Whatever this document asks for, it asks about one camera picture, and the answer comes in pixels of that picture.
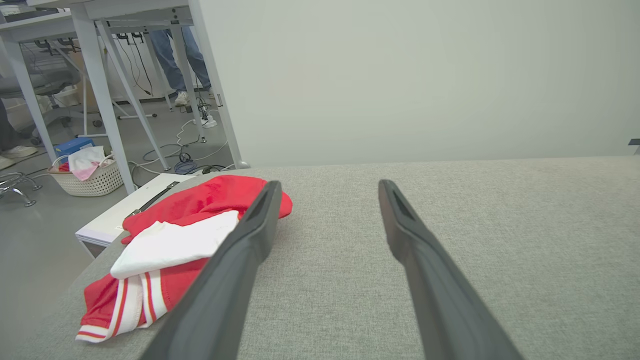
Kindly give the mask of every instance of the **white basket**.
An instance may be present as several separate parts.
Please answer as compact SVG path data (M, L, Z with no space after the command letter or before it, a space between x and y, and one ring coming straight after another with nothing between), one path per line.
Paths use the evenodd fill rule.
M103 196L113 192L123 184L122 175L116 162L112 162L105 167L102 164L113 158L109 155L100 162L91 177L85 181L80 181L71 172L58 171L59 162L67 156L61 156L53 162L47 171L69 195L73 196Z

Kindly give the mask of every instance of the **folded white cloth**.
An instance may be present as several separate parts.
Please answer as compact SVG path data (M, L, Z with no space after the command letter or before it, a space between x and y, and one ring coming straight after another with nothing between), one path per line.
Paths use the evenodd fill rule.
M126 279L208 258L216 252L237 223L236 210L187 226L157 221L133 238L111 267L111 276Z
M104 146L91 146L69 155L69 171L80 181L85 181L95 172L104 160ZM111 164L113 160L105 160L102 166Z

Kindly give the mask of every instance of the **person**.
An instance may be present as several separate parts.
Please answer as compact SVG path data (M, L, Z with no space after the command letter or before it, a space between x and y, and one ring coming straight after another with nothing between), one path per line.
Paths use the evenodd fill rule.
M189 28L181 28L182 37L184 39L184 47L187 52L187 59L193 72L202 83L202 87L207 90L209 97L215 99L213 90L211 90L211 82L209 81L209 74L207 73L207 67L204 64L204 58L198 49L198 44L193 38L193 34ZM171 48L171 42L169 38L173 38L171 30L153 30L149 31L151 36L151 42L154 45L154 51L160 66L164 70L169 86L178 93L178 97L175 98L174 106L187 106L189 104L189 95L187 94L187 86L184 83L184 77L178 65L176 65L173 59L173 49Z
M14 164L12 159L23 158L35 154L38 149L33 146L22 146L20 134L9 123L4 103L0 100L0 170Z

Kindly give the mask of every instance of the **gray fabric surface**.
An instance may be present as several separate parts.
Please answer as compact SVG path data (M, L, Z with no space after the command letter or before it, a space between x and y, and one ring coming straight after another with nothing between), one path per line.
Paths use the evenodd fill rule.
M526 358L638 358L640 156L229 174L278 179L294 204L259 268L239 359L424 358L403 268L385 242L381 178L398 184ZM160 323L99 345L74 341L83 288L122 249L107 248L9 358L140 356Z

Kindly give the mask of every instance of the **white table leg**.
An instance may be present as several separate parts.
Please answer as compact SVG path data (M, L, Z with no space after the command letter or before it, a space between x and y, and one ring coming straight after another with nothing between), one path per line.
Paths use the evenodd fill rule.
M198 134L200 134L200 142L206 142L204 136L204 130L202 129L202 123L200 120L200 112L198 111L198 99L193 91L193 78L191 77L191 69L189 68L189 61L187 60L187 51L184 47L184 38L182 37L182 27L180 25L171 25L171 35L173 36L173 43L175 44L175 52L178 56L178 66L182 72L184 78L184 84L187 86L187 94L189 94L189 100L191 100L191 109L193 110L193 116L196 119L196 127L198 128Z
M82 47L82 56L84 58L84 66L91 80L95 100L102 115L104 128L109 136L109 142L113 149L113 154L118 163L118 169L124 180L124 186L127 193L136 190L133 185L133 179L127 165L127 156L124 153L122 139L116 122L116 115L111 106L111 96L109 94L109 86L107 85L107 77L102 68L102 55L100 46L98 45L98 36L95 33L95 25L89 19L86 8L83 3L71 4L71 16L74 21L78 41Z
M31 117L33 117L33 122L38 128L40 138L42 139L42 143L44 143L44 148L47 149L49 159L51 160L51 163L53 163L57 156L53 151L53 145L51 144L49 132L47 131L47 124L44 123L44 119L42 118L40 105L38 105L38 99L36 98L36 93L33 91L29 72L24 64L25 59L22 57L20 44L13 39L13 36L10 33L3 33L2 40L4 42L4 47L6 48L6 55L13 67L15 77L18 79L20 89L22 89L24 100L27 102L27 107L29 108Z
M138 98L136 97L136 94L131 89L129 78L127 77L127 74L125 73L125 70L124 70L124 63L122 62L122 59L118 54L118 49L116 49L113 36L107 26L107 21L104 19L96 20L95 24L98 27L98 32L100 33L100 37L102 37L102 42L104 42L104 46L107 48L107 53L111 57L111 61L113 61L113 65L116 68L116 71L118 72L118 76L120 76L120 79L122 80L122 84L124 85L124 90L127 92L127 96L131 100L131 105L133 105L133 108L136 110L136 114L138 115L138 118L142 123L142 127L145 128L145 132L147 133L147 136L151 141L151 145L153 146L154 150L156 151L156 154L158 155L158 158L160 159L160 163L162 164L163 169L165 171L171 169L169 165L166 163L166 159L162 155L162 152L160 151L160 147L158 147L158 144L156 142L156 137L154 136L154 133L151 130L151 126L149 126L149 122L147 121L147 116L142 110L142 105L140 104L140 101L138 100Z
M156 57L156 51L154 49L154 44L151 42L151 36L149 33L143 33L142 36L145 39L145 44L147 45L147 50L149 54L151 54L151 62L154 65L154 69L156 70L156 77L158 78L158 82L160 82L162 93L164 94L164 99L166 101L166 105L169 107L169 112L173 111L173 105L171 105L171 100L169 100L169 91L167 91L167 87L164 84L164 74L160 68L160 64L158 63L158 59Z
M240 148L238 147L238 141L236 140L236 133L231 123L231 117L229 116L229 110L227 103L225 102L225 93L222 91L222 85L220 83L220 77L218 75L218 69L216 68L216 61L213 56L213 49L211 48L211 42L207 34L205 14L202 12L200 6L201 1L205 0L188 0L189 11L191 12L191 18L193 19L193 25L198 34L200 40L200 52L204 57L204 63L207 65L207 73L209 74L209 80L211 86L215 90L215 94L218 96L216 101L218 102L218 111L220 114L220 120L222 122L222 128L225 130L225 136L229 144L229 151L231 152L231 158L236 164L236 168L249 167L247 163L242 161L240 155Z

